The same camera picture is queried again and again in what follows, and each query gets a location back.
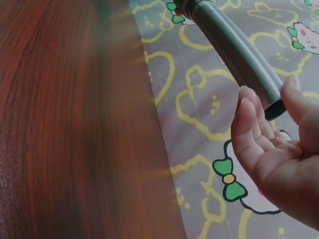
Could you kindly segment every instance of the yellow outline drawing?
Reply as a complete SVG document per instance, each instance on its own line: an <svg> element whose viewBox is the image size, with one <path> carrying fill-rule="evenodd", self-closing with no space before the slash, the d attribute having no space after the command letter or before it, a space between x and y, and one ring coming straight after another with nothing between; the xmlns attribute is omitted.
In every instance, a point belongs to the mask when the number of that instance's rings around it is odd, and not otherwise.
<svg viewBox="0 0 319 239"><path fill-rule="evenodd" d="M304 4L304 5L307 6L307 7L309 7L309 8L311 9L310 11L299 7L299 6L295 3L295 0L290 0L290 2L291 2L292 5L294 5L296 8L298 8L298 9L300 9L300 10L307 11L307 12L314 12L314 11L315 11L315 9L314 9L313 7L308 6L308 5L306 5L306 4Z"/></svg>
<svg viewBox="0 0 319 239"><path fill-rule="evenodd" d="M270 11L284 11L284 12L292 13L294 15L294 18L291 21L289 21L289 22L283 23L283 22L275 21L274 19L271 19L271 18L267 18L267 17L264 17L264 16L256 15L256 13L262 13L263 12L262 10L259 9L261 6L264 7L267 12L270 12ZM298 18L299 18L298 14L293 12L293 11L285 10L285 9L278 9L278 8L271 8L267 4L265 4L264 2L259 2L259 1L255 2L255 9L254 10L247 10L247 14L250 15L250 16L253 16L253 17L256 17L256 18L261 18L261 19L270 21L270 22L272 22L274 24L281 25L281 26L286 26L286 27L287 26L291 26L294 22L298 21Z"/></svg>
<svg viewBox="0 0 319 239"><path fill-rule="evenodd" d="M238 239L246 239L247 223L252 214L253 212L248 209L244 209L243 213L241 214L238 229Z"/></svg>
<svg viewBox="0 0 319 239"><path fill-rule="evenodd" d="M191 74L197 71L201 78L201 81L199 84L193 86L191 84L191 79L190 76ZM189 124L194 124L201 132L203 132L207 138L209 138L210 140L215 140L215 141L226 141L228 139L230 139L230 127L228 128L228 130L225 133L212 133L210 132L209 128L205 125L203 125L197 118L192 118L189 115L185 115L182 110L181 110L181 106L180 106L180 100L182 97L189 95L190 98L192 100L194 100L194 88L198 88L198 89L202 89L205 87L206 83L207 83L207 77L209 76L217 76L217 75L221 75L224 76L228 79L230 79L231 81L234 81L233 76L231 75L230 72L222 70L222 69L214 69L211 71L207 71L205 72L200 66L195 65L192 66L191 68L189 68L186 72L186 86L187 89L179 92L176 96L175 102L176 102L176 110L177 110L177 114L178 117L182 120L185 121Z"/></svg>
<svg viewBox="0 0 319 239"><path fill-rule="evenodd" d="M207 193L207 198L204 198L201 201L201 208L204 217L206 218L206 222L203 225L202 231L197 237L197 239L205 239L208 235L209 227L212 223L223 223L226 218L226 203L222 196L220 196L215 189L212 188L215 172L212 168L211 162L205 158L203 155L198 154L194 158L188 160L185 164L180 164L175 167L171 167L171 173L177 174L183 171L188 171L190 167L197 165L198 163L203 163L205 166L209 168L209 176L207 182L200 182L205 192ZM211 214L207 208L207 201L209 200L209 196L212 195L216 198L220 204L220 215Z"/></svg>
<svg viewBox="0 0 319 239"><path fill-rule="evenodd" d="M319 95L317 92L312 92L312 91L304 91L303 95L305 97L309 97L309 98L315 98L319 101Z"/></svg>
<svg viewBox="0 0 319 239"><path fill-rule="evenodd" d="M145 4L145 5L142 5L142 6L137 6L136 8L134 8L132 10L132 14L135 15L138 11L141 11L141 10L145 10L147 8L152 8L153 6L157 5L157 4L160 4L163 6L164 10L162 13L159 13L160 17L162 18L162 21L160 22L159 24L159 27L160 27L160 33L157 34L155 37L151 38L151 39L145 39L145 38L142 38L142 42L143 43L152 43L156 40L158 40L162 34L165 32L165 31L169 31L169 30L172 30L174 28L174 24L172 23L171 19L169 19L166 15L167 15L167 12L168 12L168 9L166 8L166 5L164 2L162 2L161 0L155 0L149 4ZM164 22L167 22L169 24L169 28L165 28L163 23Z"/></svg>
<svg viewBox="0 0 319 239"><path fill-rule="evenodd" d="M312 31L319 31L319 16L311 13L310 17L313 19L313 21L310 23L311 30Z"/></svg>
<svg viewBox="0 0 319 239"><path fill-rule="evenodd" d="M169 54L168 52L165 52L165 51L157 51L153 54L148 54L145 51L144 56L145 56L146 64L149 63L150 59L152 59L154 57L158 57L158 56L162 56L162 57L166 58L168 60L168 63L169 63L169 73L168 73L167 79L166 79L162 89L160 90L159 94L156 97L154 97L155 105L157 105L163 99L163 97L165 96L166 92L168 91L168 89L173 81L174 74L175 74L174 58L171 54Z"/></svg>
<svg viewBox="0 0 319 239"><path fill-rule="evenodd" d="M288 34L285 31L277 29L275 31L275 34L268 33L268 32L262 32L262 31L261 32L256 32L256 33L252 34L249 37L249 40L253 43L253 45L255 45L256 39L258 37L261 37L261 36L270 37L270 38L274 39L278 43L278 45L280 45L283 48L289 48L289 49L291 49L294 52L297 51L297 49L295 49L292 46L291 38L288 36ZM283 36L285 39L287 39L289 44L288 45L287 44L283 44L280 41L280 36ZM301 59L300 63L297 65L297 69L295 69L293 71L290 71L290 72L282 70L282 69L279 69L277 67L273 67L273 68L274 68L274 70L275 70L275 72L277 74L280 74L280 75L283 75L283 76L300 75L301 72L303 71L303 67L304 67L305 63L311 58L311 56L312 56L312 54L307 52L306 55Z"/></svg>
<svg viewBox="0 0 319 239"><path fill-rule="evenodd" d="M201 51L208 51L208 50L213 49L213 46L210 43L208 43L207 46L203 46L201 44L191 42L185 34L185 29L187 27L188 27L187 25L183 25L179 29L178 35L179 35L179 38L180 38L182 43L184 43L186 46L189 46L189 47L192 47L196 50L201 50Z"/></svg>
<svg viewBox="0 0 319 239"><path fill-rule="evenodd" d="M241 6L241 0L238 0L237 3L233 3L232 0L227 0L227 3L225 3L223 6L220 6L219 10L224 11L229 6L231 6L234 9L238 9Z"/></svg>

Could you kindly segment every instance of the finger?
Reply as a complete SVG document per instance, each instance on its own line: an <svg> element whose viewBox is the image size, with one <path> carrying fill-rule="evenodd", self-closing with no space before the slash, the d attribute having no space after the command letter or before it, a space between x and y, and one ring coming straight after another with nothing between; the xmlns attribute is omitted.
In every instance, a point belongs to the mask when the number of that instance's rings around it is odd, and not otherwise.
<svg viewBox="0 0 319 239"><path fill-rule="evenodd" d="M263 190L267 179L277 168L289 160L300 158L302 154L300 148L290 143L280 144L258 160L250 176L256 185Z"/></svg>
<svg viewBox="0 0 319 239"><path fill-rule="evenodd" d="M265 119L265 113L260 98L252 89L248 88L247 86L243 86L240 88L238 102L240 103L241 99L243 99L244 97L248 98L250 102L253 103L256 110L257 118L252 128L253 136L256 143L261 146L264 151L274 148L270 140L272 140L275 136L269 126L268 121Z"/></svg>
<svg viewBox="0 0 319 239"><path fill-rule="evenodd" d="M248 174L264 154L253 137L252 128L255 121L256 110L253 103L243 98L231 125L231 139L236 157Z"/></svg>
<svg viewBox="0 0 319 239"><path fill-rule="evenodd" d="M278 147L281 144L287 143L283 138L275 136L274 139L271 141L274 147Z"/></svg>
<svg viewBox="0 0 319 239"><path fill-rule="evenodd" d="M300 81L297 76L291 75L285 80L281 94L288 113L299 125L300 120L313 104L308 102L300 92Z"/></svg>

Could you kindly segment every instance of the wood grain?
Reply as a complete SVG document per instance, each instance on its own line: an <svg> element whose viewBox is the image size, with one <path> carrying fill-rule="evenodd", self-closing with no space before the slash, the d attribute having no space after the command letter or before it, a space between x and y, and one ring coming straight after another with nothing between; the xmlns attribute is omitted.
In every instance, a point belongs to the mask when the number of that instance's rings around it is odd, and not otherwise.
<svg viewBox="0 0 319 239"><path fill-rule="evenodd" d="M186 238L125 0L0 0L0 238Z"/></svg>

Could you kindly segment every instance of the metal tube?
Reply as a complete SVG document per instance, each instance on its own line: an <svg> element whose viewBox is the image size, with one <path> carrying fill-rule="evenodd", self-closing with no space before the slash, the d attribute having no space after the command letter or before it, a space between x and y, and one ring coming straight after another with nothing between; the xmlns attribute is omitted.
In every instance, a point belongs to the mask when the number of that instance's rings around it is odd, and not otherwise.
<svg viewBox="0 0 319 239"><path fill-rule="evenodd" d="M184 16L193 20L239 86L246 85L260 97L267 120L282 115L286 108L280 96L283 82L266 59L221 11L214 0L174 0Z"/></svg>

